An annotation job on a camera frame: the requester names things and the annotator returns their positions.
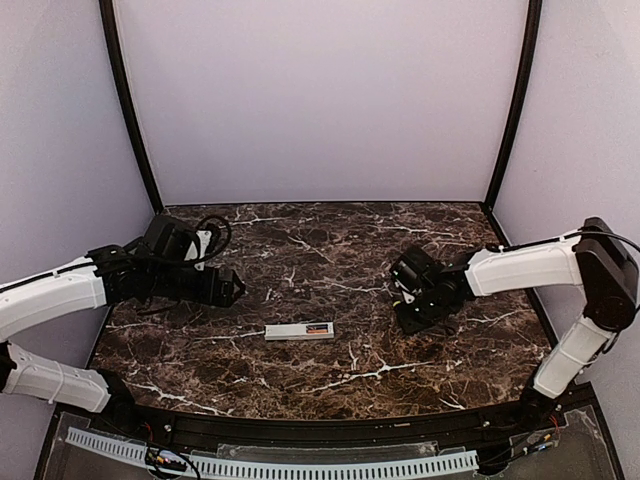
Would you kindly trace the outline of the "white remote control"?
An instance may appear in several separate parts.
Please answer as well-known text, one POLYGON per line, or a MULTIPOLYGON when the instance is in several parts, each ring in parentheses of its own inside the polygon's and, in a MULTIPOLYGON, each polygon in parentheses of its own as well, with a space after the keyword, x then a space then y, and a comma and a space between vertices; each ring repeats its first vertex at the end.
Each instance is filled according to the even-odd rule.
POLYGON ((316 340, 316 339, 333 339, 335 336, 334 324, 332 322, 308 323, 308 324, 281 324, 267 325, 265 327, 264 337, 266 341, 298 341, 298 340, 316 340), (328 335, 308 335, 306 334, 307 325, 328 324, 328 335))

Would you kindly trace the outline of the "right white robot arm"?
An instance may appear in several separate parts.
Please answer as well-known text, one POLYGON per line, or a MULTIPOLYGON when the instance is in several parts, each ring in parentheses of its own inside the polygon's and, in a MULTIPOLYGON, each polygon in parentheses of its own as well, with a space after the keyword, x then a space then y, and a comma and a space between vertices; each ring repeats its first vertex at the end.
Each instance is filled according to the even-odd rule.
POLYGON ((492 246, 449 262, 412 246, 390 268, 401 298, 398 323, 411 335, 459 312, 465 303, 497 293, 573 286, 584 298, 582 313, 542 360, 530 390, 560 397, 574 378, 632 325, 639 313, 639 266, 633 242, 615 234, 599 217, 550 239, 492 246))

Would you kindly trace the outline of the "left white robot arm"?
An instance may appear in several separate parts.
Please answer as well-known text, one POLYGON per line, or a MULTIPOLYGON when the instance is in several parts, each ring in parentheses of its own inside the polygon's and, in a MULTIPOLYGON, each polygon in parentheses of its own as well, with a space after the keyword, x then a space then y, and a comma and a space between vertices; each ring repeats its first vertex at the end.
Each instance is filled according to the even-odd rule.
POLYGON ((1 391, 92 413, 129 408, 135 401, 110 371, 72 367, 35 355, 12 337, 58 317, 135 299, 162 298, 219 308, 245 292, 237 273, 211 267, 232 236, 230 223, 210 215, 191 226, 155 216, 125 246, 107 245, 55 269, 1 287, 1 391))

